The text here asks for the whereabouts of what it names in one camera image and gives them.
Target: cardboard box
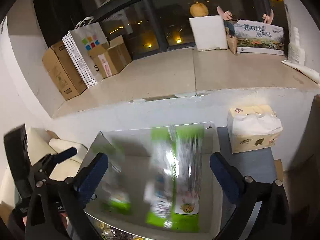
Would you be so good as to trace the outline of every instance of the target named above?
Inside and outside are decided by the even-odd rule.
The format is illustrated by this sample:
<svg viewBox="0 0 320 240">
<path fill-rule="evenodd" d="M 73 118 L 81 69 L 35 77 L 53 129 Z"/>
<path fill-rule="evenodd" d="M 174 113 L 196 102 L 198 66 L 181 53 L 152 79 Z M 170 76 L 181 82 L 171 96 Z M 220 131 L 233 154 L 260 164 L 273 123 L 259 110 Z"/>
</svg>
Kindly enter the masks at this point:
<svg viewBox="0 0 320 240">
<path fill-rule="evenodd" d="M 228 133 L 232 153 L 252 151 L 262 148 L 267 148 L 275 145 L 275 141 L 280 135 L 280 132 L 265 135 L 238 135 L 233 134 L 232 126 L 235 115 L 249 115 L 249 114 L 263 114 L 263 113 L 275 113 L 272 111 L 270 106 L 248 106 L 248 107 L 236 107 L 230 108 L 228 114 Z"/>
<path fill-rule="evenodd" d="M 76 97 L 86 90 L 87 86 L 62 41 L 52 45 L 44 53 L 42 62 L 65 100 Z"/>
<path fill-rule="evenodd" d="M 120 73 L 131 61 L 130 54 L 122 36 L 107 43 L 100 44 L 88 51 L 103 78 Z"/>
<path fill-rule="evenodd" d="M 277 179 L 283 181 L 283 167 L 282 167 L 281 159 L 275 160 L 275 166 L 276 166 Z"/>
<path fill-rule="evenodd" d="M 237 38 L 237 52 L 284 54 L 282 27 L 247 20 L 225 21 L 225 26 Z"/>
<path fill-rule="evenodd" d="M 10 207 L 4 202 L 0 204 L 0 217 L 2 218 L 3 222 L 6 225 L 8 225 L 9 216 L 10 216 L 10 213 L 12 212 L 12 209 L 13 209 L 12 207 Z"/>
</svg>

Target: metal screw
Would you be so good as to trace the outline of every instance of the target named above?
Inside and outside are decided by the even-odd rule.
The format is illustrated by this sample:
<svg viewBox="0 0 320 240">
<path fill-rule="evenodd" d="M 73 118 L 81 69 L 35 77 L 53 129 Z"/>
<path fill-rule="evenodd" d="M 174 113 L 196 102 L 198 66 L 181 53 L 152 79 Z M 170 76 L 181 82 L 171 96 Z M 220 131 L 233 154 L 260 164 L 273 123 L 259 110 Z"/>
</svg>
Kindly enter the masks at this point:
<svg viewBox="0 0 320 240">
<path fill-rule="evenodd" d="M 275 180 L 275 184 L 278 185 L 278 186 L 281 186 L 281 185 L 282 185 L 282 182 L 281 182 L 281 180 L 276 179 L 276 180 Z"/>
<path fill-rule="evenodd" d="M 253 178 L 250 177 L 250 176 L 245 176 L 245 177 L 244 177 L 244 180 L 245 180 L 246 182 L 248 182 L 248 183 L 253 182 Z"/>
<path fill-rule="evenodd" d="M 65 180 L 64 180 L 65 183 L 67 184 L 70 184 L 73 182 L 73 177 L 67 177 Z"/>
<path fill-rule="evenodd" d="M 37 183 L 36 183 L 36 187 L 41 187 L 43 185 L 43 182 L 42 181 L 38 181 Z"/>
</svg>

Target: blue gripper pad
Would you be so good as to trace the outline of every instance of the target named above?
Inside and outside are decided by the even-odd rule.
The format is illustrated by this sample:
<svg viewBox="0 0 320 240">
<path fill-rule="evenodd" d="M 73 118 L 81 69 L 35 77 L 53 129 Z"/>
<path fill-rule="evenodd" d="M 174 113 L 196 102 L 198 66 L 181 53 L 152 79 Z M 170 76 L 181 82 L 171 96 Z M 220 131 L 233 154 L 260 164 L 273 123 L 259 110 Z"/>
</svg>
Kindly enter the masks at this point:
<svg viewBox="0 0 320 240">
<path fill-rule="evenodd" d="M 58 163 L 62 163 L 63 161 L 71 158 L 72 156 L 75 156 L 77 154 L 77 149 L 74 147 L 71 147 L 61 153 L 58 153 L 56 155 L 54 155 L 54 160 L 55 162 Z"/>
<path fill-rule="evenodd" d="M 211 155 L 210 168 L 228 200 L 237 205 L 245 189 L 241 173 L 235 167 L 230 166 L 220 153 L 213 153 Z"/>
<path fill-rule="evenodd" d="M 84 206 L 89 203 L 93 193 L 108 169 L 108 156 L 98 153 L 92 162 L 85 168 L 80 184 L 77 187 L 78 200 Z"/>
</svg>

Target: white box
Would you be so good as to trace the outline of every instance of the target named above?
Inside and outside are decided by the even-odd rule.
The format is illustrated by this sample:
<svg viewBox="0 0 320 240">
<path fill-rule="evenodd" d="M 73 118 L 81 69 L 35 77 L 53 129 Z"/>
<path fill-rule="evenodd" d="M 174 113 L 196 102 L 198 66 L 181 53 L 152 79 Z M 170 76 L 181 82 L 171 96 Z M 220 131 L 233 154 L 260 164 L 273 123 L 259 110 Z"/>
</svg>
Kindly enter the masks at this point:
<svg viewBox="0 0 320 240">
<path fill-rule="evenodd" d="M 189 18 L 198 51 L 228 49 L 226 30 L 220 15 Z"/>
</svg>

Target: pumpkin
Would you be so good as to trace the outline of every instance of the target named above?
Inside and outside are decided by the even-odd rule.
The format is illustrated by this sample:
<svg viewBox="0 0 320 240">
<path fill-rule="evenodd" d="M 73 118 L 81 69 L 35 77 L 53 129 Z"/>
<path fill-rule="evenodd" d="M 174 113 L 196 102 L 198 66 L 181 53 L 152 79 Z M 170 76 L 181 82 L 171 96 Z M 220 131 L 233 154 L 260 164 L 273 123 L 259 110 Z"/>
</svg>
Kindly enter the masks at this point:
<svg viewBox="0 0 320 240">
<path fill-rule="evenodd" d="M 191 5 L 190 13 L 193 17 L 202 17 L 207 16 L 209 14 L 209 10 L 203 3 L 196 2 Z"/>
</svg>

